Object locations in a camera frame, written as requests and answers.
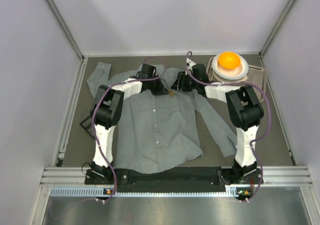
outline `white wall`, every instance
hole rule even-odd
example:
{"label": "white wall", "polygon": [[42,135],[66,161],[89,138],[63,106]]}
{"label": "white wall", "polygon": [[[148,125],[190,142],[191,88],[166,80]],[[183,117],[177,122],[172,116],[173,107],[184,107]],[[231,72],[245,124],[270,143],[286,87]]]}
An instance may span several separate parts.
{"label": "white wall", "polygon": [[0,0],[0,224],[30,218],[79,60],[45,0]]}
{"label": "white wall", "polygon": [[298,0],[265,65],[298,162],[320,195],[320,0]]}
{"label": "white wall", "polygon": [[85,55],[259,52],[288,0],[54,0]]}

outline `gray shirt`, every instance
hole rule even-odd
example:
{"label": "gray shirt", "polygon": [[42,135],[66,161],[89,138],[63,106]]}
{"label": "gray shirt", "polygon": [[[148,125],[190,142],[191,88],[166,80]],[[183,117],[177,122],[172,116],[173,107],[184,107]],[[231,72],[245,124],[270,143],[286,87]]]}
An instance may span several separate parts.
{"label": "gray shirt", "polygon": [[[100,62],[88,79],[93,96],[101,84],[106,84],[105,76],[109,76],[110,66]],[[155,66],[157,73],[161,74],[163,66]],[[122,82],[140,70],[141,66],[137,70],[117,74],[107,85]],[[163,85],[170,88],[180,71],[178,68],[167,69],[161,78]],[[196,91],[173,90],[173,93],[153,96],[147,90],[124,101],[118,123],[116,168],[152,174],[202,156],[195,110],[201,113],[222,154],[225,157],[235,154],[236,135],[206,98]]]}

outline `white arm segment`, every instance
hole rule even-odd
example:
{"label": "white arm segment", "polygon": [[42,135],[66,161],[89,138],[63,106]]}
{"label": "white arm segment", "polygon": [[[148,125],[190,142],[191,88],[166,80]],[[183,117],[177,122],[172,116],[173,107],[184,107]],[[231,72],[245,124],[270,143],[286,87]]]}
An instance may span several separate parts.
{"label": "white arm segment", "polygon": [[[134,78],[129,78],[126,81],[136,80]],[[135,81],[130,83],[125,83],[122,85],[116,85],[113,86],[112,89],[114,90],[120,90],[124,92],[124,99],[129,98],[130,96],[134,94],[138,94],[141,92],[142,89],[142,82],[141,81]],[[98,145],[97,141],[95,141],[95,154],[93,161],[98,166],[105,166],[106,168],[109,166],[107,162],[102,157],[99,146],[101,146],[102,152],[105,155],[106,159],[111,163],[114,158],[112,156],[112,140],[114,135],[114,130],[116,126],[110,127],[108,130],[99,124],[95,124],[95,134],[96,137],[99,139],[100,145]]]}
{"label": "white arm segment", "polygon": [[[205,86],[205,94],[209,99],[218,99],[222,102],[227,102],[226,93],[232,90],[237,90],[240,86],[228,86],[223,85],[219,86],[222,83],[214,82],[213,84],[218,86]],[[244,166],[252,165],[256,158],[250,147],[250,141],[256,139],[256,134],[259,126],[249,127],[247,131],[244,131],[242,128],[236,129],[237,135],[237,145],[236,145],[236,162],[243,168]]]}

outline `gray floor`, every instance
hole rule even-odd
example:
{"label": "gray floor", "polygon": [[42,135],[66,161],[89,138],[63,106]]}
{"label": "gray floor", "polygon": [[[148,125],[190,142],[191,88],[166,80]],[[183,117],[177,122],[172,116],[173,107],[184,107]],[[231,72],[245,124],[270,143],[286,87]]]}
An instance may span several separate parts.
{"label": "gray floor", "polygon": [[300,189],[263,187],[249,204],[225,197],[50,197],[43,225],[311,225]]}
{"label": "gray floor", "polygon": [[[192,60],[196,63],[208,64],[209,55],[194,55]],[[261,66],[258,55],[243,55],[249,65]],[[87,62],[82,86],[77,102],[74,119],[71,126],[68,144],[63,160],[63,166],[66,167],[80,167],[85,162],[91,162],[95,153],[95,142],[94,140],[81,128],[79,123],[89,115],[91,106],[93,104],[93,97],[90,94],[86,80],[96,68],[98,62],[104,62],[112,64],[110,77],[118,73],[123,73],[128,70],[136,69],[146,57],[135,56],[135,57],[90,57]],[[163,56],[167,68],[177,67],[184,69],[185,56]],[[149,64],[159,64],[157,60],[150,60]],[[272,126],[268,137],[256,143],[256,151],[260,157],[260,160],[264,166],[292,166],[292,160],[290,158],[288,147],[280,126],[279,118],[276,113],[276,109],[270,94],[269,88],[267,88],[266,95],[271,102],[272,111]],[[212,106],[216,111],[223,117],[223,119],[232,125],[228,108],[225,103],[210,100]],[[266,105],[262,103],[265,111],[265,117],[261,121],[261,125],[258,130],[258,136],[260,136],[266,129],[267,126],[267,114]],[[203,157],[198,157],[194,160],[190,160],[182,164],[183,167],[209,167],[209,166],[231,166],[234,156],[224,158],[218,145],[214,142],[211,137],[201,115],[196,113],[196,125],[200,145],[204,151]],[[112,153],[114,158],[117,154],[117,140],[118,131],[114,132]]]}

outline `white vent strip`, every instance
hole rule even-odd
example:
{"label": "white vent strip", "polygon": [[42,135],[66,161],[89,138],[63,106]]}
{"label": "white vent strip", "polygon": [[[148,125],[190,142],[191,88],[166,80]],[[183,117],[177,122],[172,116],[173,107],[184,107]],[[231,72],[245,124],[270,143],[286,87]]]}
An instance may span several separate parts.
{"label": "white vent strip", "polygon": [[[116,192],[114,197],[123,198],[211,198],[238,197],[235,187],[226,187],[225,192]],[[53,187],[52,197],[109,197],[103,187]]]}

